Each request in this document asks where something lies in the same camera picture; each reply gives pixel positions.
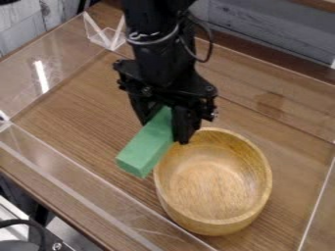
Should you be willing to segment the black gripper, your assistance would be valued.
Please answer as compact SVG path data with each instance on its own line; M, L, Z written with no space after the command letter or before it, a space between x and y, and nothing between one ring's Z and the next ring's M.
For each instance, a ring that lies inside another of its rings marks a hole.
M126 33L133 59L117 60L118 88L129 97L132 109L144 126L162 106L170 108L172 138L186 144L201 120L214 119L217 88L197 73L192 30L157 33Z

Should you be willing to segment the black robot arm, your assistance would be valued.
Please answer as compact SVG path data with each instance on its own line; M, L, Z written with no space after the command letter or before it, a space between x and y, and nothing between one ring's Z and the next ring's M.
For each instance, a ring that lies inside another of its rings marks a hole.
M197 73L189 7L196 0L120 0L125 40L134 58L111 64L118 88L145 124L161 107L170 108L172 139L185 144L202 121L214 119L217 88Z

